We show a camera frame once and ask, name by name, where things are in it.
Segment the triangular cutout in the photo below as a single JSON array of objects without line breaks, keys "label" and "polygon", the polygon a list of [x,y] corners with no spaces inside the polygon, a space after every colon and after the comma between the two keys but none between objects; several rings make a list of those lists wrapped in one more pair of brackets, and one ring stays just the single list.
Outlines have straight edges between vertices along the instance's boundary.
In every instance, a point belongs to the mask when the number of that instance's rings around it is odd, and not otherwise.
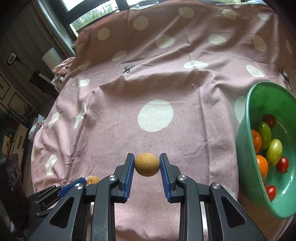
[{"label": "triangular cutout", "polygon": [[67,201],[65,201],[63,205],[60,207],[60,209],[53,215],[49,223],[62,229],[66,228],[73,206],[73,202],[73,197],[68,198]]},{"label": "triangular cutout", "polygon": [[229,201],[227,197],[223,196],[221,197],[221,200],[224,207],[227,223],[230,228],[237,227],[246,222],[245,218],[240,214],[240,212],[235,208],[235,206]]}]

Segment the black deer print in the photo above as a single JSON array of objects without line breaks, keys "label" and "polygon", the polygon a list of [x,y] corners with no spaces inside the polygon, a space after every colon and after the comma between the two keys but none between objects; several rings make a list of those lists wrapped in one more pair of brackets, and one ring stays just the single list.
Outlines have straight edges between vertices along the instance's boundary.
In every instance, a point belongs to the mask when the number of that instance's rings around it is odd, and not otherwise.
[{"label": "black deer print", "polygon": [[293,90],[292,90],[292,86],[291,86],[291,83],[290,83],[290,80],[289,80],[289,78],[284,74],[284,69],[283,69],[283,68],[279,68],[279,72],[281,73],[281,75],[282,75],[283,78],[284,78],[285,86],[287,87],[287,89],[288,89],[289,91],[292,91],[292,92],[293,92]]},{"label": "black deer print", "polygon": [[128,65],[127,67],[124,67],[124,72],[123,72],[123,74],[124,73],[129,73],[130,71],[131,71],[131,69],[133,68],[133,67],[135,67],[134,65]]}]

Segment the bowl rim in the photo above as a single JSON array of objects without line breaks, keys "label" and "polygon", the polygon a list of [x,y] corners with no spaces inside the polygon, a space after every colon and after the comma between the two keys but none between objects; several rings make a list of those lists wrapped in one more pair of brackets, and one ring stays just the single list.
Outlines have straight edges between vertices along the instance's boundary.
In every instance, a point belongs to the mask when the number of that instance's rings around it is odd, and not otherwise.
[{"label": "bowl rim", "polygon": [[272,207],[271,202],[266,194],[265,191],[265,187],[263,184],[263,180],[261,178],[261,174],[259,171],[259,167],[257,164],[257,159],[256,159],[256,154],[255,154],[255,149],[253,148],[253,140],[252,140],[252,134],[251,134],[251,123],[250,123],[250,98],[251,95],[253,93],[253,91],[258,87],[258,86],[268,86],[268,87],[272,87],[272,88],[276,88],[282,92],[284,92],[286,95],[288,95],[292,101],[294,101],[296,103],[296,98],[288,91],[286,90],[284,87],[273,83],[273,82],[269,82],[269,81],[261,81],[258,82],[256,84],[254,84],[251,89],[249,90],[247,97],[246,97],[246,102],[245,102],[245,107],[244,107],[244,121],[246,123],[245,128],[246,128],[246,137],[247,137],[247,146],[249,149],[249,156],[250,156],[250,160],[251,160],[251,165],[253,166],[253,171],[255,174],[255,179],[257,180],[257,188],[259,189],[261,198],[264,200],[267,209],[277,218],[280,219],[287,219],[289,217],[291,217],[292,215],[294,215],[296,213],[296,210],[291,212],[291,215],[289,216],[282,216],[279,213],[277,213],[277,211]]}]

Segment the blue gripper pad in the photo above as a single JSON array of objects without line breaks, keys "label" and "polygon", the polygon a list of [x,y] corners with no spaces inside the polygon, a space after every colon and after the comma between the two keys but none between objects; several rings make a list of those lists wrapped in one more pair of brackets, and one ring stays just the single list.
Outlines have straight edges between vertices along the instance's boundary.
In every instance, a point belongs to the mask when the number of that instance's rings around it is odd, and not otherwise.
[{"label": "blue gripper pad", "polygon": [[130,193],[131,193],[131,184],[133,181],[133,171],[134,171],[134,164],[135,164],[135,155],[132,154],[129,165],[128,165],[128,171],[126,175],[125,185],[124,185],[124,201],[127,202]]},{"label": "blue gripper pad", "polygon": [[77,180],[75,180],[74,182],[69,183],[68,185],[64,186],[60,193],[59,196],[60,198],[62,198],[63,196],[65,196],[65,194],[72,188],[74,187],[77,183],[82,183],[83,185],[86,186],[86,179],[83,177],[78,178]]},{"label": "blue gripper pad", "polygon": [[162,154],[159,156],[159,165],[160,165],[161,178],[163,180],[163,190],[165,192],[165,197],[169,202],[172,198],[172,194],[171,194],[171,189],[170,189],[170,181],[168,178],[168,171],[166,169],[165,161],[163,159]]}]

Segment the polka dot tablecloth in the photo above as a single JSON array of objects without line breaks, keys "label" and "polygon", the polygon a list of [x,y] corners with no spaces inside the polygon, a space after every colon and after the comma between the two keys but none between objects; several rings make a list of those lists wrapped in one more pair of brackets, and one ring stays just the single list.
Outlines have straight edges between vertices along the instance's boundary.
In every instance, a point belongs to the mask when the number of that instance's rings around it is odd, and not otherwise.
[{"label": "polka dot tablecloth", "polygon": [[[80,33],[63,89],[35,137],[35,189],[102,179],[129,152],[166,152],[182,174],[219,182],[237,199],[234,140],[246,95],[263,80],[296,92],[294,44],[261,4],[168,1],[103,18]],[[117,240],[178,238],[179,205],[166,202],[160,173],[135,172],[115,217]],[[260,228],[275,240],[284,225]]]}]

